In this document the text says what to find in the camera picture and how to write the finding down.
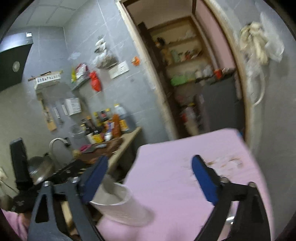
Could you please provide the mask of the white plastic utensil holder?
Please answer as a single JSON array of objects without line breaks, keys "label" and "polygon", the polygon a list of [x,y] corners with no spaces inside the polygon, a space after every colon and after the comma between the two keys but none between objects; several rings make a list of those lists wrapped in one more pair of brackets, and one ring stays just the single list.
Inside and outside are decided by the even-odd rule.
[{"label": "white plastic utensil holder", "polygon": [[130,226],[145,226],[153,213],[142,205],[124,184],[105,175],[90,204],[109,220]]}]

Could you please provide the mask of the chrome faucet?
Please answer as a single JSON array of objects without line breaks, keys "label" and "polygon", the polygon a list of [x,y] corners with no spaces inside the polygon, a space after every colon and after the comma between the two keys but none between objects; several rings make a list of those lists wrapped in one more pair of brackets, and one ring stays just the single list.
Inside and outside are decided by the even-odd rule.
[{"label": "chrome faucet", "polygon": [[54,160],[58,160],[57,156],[56,156],[56,152],[55,149],[58,145],[63,145],[66,149],[68,149],[69,147],[71,147],[71,143],[68,140],[68,138],[62,138],[62,137],[56,137],[54,139],[52,139],[49,143],[49,154],[51,155],[51,157]]}]

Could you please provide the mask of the hanging wooden board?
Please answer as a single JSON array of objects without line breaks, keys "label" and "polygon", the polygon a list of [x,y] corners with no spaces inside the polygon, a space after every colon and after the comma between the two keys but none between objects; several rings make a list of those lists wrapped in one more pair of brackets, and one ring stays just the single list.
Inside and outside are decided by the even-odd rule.
[{"label": "hanging wooden board", "polygon": [[41,92],[37,93],[37,99],[42,106],[42,113],[44,115],[48,130],[50,132],[55,131],[57,129],[57,126],[56,126],[55,121],[49,111],[49,108],[48,108],[46,102],[45,102],[44,96]]}]

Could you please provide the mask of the dark sauce bottle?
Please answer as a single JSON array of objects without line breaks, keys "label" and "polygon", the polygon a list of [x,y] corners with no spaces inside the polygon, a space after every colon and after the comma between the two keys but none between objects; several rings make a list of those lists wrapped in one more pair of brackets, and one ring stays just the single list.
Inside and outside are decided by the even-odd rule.
[{"label": "dark sauce bottle", "polygon": [[91,116],[86,116],[82,120],[82,123],[85,127],[85,135],[91,144],[99,144],[104,142],[104,137],[102,134],[102,128],[97,127],[91,118]]}]

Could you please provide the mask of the pink floral tablecloth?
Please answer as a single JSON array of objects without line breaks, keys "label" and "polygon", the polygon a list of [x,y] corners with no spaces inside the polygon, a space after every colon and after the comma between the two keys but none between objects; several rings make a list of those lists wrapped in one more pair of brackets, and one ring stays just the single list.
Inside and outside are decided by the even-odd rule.
[{"label": "pink floral tablecloth", "polygon": [[175,141],[147,144],[137,151],[125,179],[136,200],[152,212],[148,225],[129,226],[104,217],[97,228],[106,240],[194,240],[212,211],[192,171],[200,155],[234,183],[254,182],[274,226],[264,175],[240,133],[225,128]]}]

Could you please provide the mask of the grey cabinet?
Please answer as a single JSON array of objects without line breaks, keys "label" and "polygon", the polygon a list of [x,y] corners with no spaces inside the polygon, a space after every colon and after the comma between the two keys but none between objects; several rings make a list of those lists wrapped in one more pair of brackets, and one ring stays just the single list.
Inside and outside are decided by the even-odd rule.
[{"label": "grey cabinet", "polygon": [[203,132],[234,128],[244,135],[244,103],[243,99],[237,96],[234,76],[205,84],[194,100],[200,112]]}]

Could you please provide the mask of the red plastic bag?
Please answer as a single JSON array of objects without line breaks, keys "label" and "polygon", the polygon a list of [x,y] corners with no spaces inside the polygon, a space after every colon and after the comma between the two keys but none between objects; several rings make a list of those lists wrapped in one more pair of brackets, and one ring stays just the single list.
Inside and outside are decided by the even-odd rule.
[{"label": "red plastic bag", "polygon": [[91,79],[91,87],[94,91],[100,92],[102,90],[100,79],[95,71],[89,73]]}]

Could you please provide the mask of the black range hood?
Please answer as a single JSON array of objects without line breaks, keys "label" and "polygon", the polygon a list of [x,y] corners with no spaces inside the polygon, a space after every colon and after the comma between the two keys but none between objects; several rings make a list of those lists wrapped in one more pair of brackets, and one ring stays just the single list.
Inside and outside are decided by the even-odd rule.
[{"label": "black range hood", "polygon": [[33,45],[31,32],[9,35],[1,42],[0,90],[22,82],[23,70]]}]

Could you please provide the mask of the hanging bag of dried goods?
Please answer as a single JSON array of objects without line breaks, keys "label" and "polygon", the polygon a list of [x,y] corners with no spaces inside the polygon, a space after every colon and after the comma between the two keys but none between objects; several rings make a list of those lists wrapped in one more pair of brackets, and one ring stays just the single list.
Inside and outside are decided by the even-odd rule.
[{"label": "hanging bag of dried goods", "polygon": [[104,37],[100,36],[95,43],[96,54],[93,64],[98,69],[109,69],[118,64],[118,58],[107,48]]}]

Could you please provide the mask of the white mesh bag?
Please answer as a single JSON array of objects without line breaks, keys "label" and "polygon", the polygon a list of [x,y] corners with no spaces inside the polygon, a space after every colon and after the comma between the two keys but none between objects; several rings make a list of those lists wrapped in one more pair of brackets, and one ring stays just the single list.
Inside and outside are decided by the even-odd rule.
[{"label": "white mesh bag", "polygon": [[283,58],[285,46],[276,27],[265,12],[260,13],[260,20],[264,29],[264,34],[267,38],[267,43],[265,45],[267,55],[273,61],[280,63]]}]

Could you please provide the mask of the cream rubber gloves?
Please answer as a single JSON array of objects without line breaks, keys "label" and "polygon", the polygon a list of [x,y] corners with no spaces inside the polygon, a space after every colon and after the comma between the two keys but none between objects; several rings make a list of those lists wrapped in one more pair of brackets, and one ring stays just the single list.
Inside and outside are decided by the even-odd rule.
[{"label": "cream rubber gloves", "polygon": [[260,65],[267,65],[268,55],[265,49],[268,39],[259,22],[251,22],[240,30],[240,50],[248,59],[256,60]]}]

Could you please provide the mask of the white box on wall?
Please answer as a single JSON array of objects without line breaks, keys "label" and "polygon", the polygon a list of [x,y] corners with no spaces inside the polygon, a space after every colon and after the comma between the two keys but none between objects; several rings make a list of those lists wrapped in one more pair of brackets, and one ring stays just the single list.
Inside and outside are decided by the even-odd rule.
[{"label": "white box on wall", "polygon": [[69,116],[81,113],[81,104],[79,98],[65,99],[65,106]]}]

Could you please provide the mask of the metal wall shelf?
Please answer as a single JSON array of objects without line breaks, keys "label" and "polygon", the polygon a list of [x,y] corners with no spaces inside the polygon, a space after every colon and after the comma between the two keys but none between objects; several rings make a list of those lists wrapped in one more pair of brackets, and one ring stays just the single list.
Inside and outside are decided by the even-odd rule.
[{"label": "metal wall shelf", "polygon": [[75,83],[71,84],[71,90],[75,91],[79,89],[81,86],[83,86],[85,83],[87,83],[90,80],[90,77],[84,78],[84,79],[79,79]]}]

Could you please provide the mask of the white wall basket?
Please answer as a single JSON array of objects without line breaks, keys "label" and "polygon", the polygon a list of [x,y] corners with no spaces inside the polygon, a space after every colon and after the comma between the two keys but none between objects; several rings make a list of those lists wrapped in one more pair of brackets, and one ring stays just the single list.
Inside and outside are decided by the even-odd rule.
[{"label": "white wall basket", "polygon": [[61,79],[62,73],[62,70],[56,72],[47,72],[37,77],[31,77],[28,79],[28,81],[34,81],[34,89],[37,91],[57,84]]}]

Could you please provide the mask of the white wall socket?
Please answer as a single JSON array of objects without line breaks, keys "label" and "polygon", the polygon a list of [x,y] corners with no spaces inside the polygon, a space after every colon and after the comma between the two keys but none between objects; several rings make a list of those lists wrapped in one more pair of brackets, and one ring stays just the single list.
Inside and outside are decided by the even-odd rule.
[{"label": "white wall socket", "polygon": [[130,70],[126,61],[109,69],[108,73],[111,79],[117,78]]}]

